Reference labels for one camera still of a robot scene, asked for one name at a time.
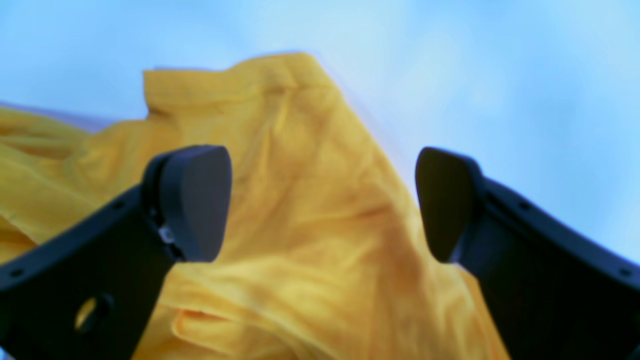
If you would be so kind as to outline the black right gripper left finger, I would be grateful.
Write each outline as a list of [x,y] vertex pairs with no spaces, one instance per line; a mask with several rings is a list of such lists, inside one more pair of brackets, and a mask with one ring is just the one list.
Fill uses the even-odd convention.
[[210,263],[226,234],[224,146],[163,153],[142,182],[1,267],[1,348],[15,360],[130,360],[166,275]]

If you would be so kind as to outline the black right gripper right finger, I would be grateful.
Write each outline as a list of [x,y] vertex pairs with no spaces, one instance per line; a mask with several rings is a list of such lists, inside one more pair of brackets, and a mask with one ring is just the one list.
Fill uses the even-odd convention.
[[470,157],[427,146],[414,180],[430,253],[478,281],[510,358],[639,358],[637,264],[485,177]]

